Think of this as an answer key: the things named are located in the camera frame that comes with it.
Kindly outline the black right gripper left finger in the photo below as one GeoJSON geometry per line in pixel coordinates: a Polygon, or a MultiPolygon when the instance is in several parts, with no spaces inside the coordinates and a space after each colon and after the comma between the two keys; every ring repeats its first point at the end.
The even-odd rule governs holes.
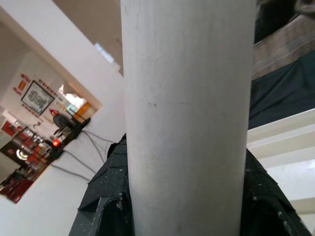
{"type": "Polygon", "coordinates": [[[70,229],[71,236],[131,236],[127,143],[123,135],[109,148],[108,158],[88,183],[70,229]]]}

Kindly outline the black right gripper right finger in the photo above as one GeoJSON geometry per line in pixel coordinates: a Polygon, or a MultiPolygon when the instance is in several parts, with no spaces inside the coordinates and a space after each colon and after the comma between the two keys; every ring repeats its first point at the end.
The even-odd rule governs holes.
{"type": "Polygon", "coordinates": [[[310,236],[283,191],[247,150],[241,236],[310,236]]]}

